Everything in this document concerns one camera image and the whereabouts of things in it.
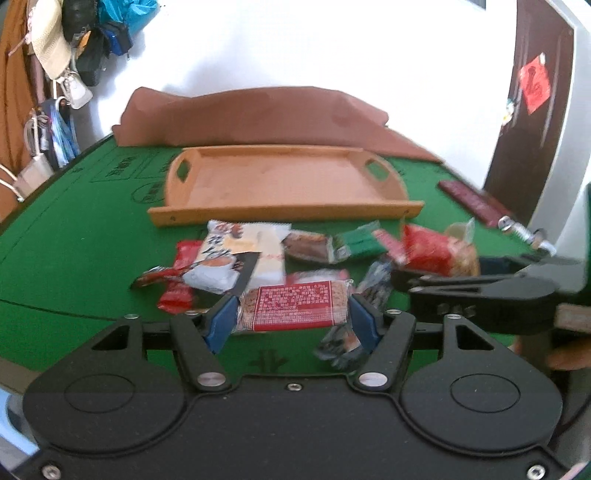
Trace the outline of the person's right hand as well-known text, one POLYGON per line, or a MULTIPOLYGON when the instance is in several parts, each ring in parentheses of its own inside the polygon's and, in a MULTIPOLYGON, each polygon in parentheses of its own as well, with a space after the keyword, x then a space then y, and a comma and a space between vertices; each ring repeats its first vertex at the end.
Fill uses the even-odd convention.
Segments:
POLYGON ((544 372, 589 369, 590 307, 560 304, 553 329, 518 337, 510 349, 544 372))

